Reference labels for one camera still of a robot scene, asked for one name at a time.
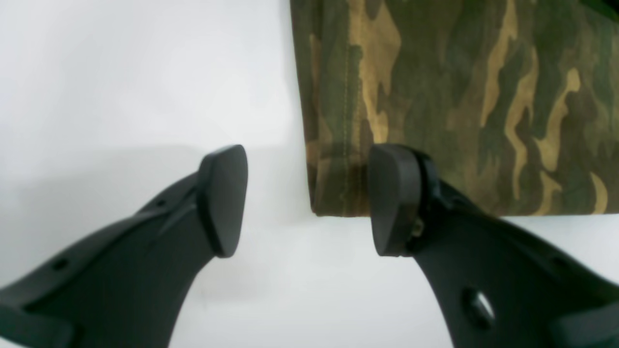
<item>white surface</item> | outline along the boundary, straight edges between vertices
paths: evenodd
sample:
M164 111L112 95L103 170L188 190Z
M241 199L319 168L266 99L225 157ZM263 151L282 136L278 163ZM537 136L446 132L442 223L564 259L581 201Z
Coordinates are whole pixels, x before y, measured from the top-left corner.
M0 0L0 132L0 287L241 143L238 251L172 347L451 346L412 260L310 213L288 0ZM619 217L514 220L619 281Z

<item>screw hole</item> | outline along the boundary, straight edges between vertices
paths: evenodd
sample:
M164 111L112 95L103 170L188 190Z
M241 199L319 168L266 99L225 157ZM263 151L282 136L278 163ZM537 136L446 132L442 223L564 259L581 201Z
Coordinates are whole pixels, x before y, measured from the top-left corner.
M568 269L569 268L569 264L567 261L565 261L563 258L560 258L559 256L555 256L552 258L552 263L555 264L555 266L559 267L559 268L563 268L563 269Z
M494 324L495 312L483 292L475 289L464 289L462 306L464 313L475 327L488 330Z
M53 265L51 265L51 267L54 269L54 271L62 271L68 265L69 265L69 260L67 260L67 259L60 259L60 260L56 261Z

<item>green camouflage cloth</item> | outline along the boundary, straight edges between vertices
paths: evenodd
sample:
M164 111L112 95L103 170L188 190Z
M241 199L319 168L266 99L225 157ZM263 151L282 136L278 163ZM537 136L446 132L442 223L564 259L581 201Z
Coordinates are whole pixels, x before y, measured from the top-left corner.
M311 206L369 214L372 144L494 215L619 212L619 24L577 0L291 0Z

